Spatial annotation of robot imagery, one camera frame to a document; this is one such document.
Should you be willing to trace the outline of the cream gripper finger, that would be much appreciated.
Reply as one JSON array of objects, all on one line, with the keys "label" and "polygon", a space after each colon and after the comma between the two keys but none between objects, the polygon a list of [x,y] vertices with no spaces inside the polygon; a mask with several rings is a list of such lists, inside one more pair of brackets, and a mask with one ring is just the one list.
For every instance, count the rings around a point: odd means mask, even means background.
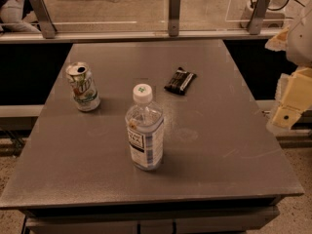
[{"label": "cream gripper finger", "polygon": [[287,38],[290,28],[286,26],[278,34],[270,38],[265,48],[270,51],[279,52],[284,51],[287,48]]},{"label": "cream gripper finger", "polygon": [[283,73],[277,83],[271,124],[290,129],[312,106],[312,69],[299,67],[291,75]]}]

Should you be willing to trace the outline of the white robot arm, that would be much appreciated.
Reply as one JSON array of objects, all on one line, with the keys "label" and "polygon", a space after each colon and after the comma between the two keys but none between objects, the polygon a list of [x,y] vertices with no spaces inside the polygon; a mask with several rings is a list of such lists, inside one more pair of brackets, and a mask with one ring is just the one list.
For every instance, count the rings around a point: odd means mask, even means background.
[{"label": "white robot arm", "polygon": [[312,1],[290,25],[265,44],[271,51],[285,51],[297,69],[278,80],[275,102],[266,128],[272,133],[288,131],[312,106]]}]

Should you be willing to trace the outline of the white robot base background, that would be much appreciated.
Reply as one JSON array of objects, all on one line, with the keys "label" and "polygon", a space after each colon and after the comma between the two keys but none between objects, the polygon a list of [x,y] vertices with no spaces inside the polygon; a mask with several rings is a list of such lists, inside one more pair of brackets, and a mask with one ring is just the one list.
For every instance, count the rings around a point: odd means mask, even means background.
[{"label": "white robot base background", "polygon": [[[264,27],[282,27],[286,19],[285,7],[290,0],[271,0],[263,21]],[[241,16],[241,26],[246,28],[254,11],[255,1],[249,1]]]}]

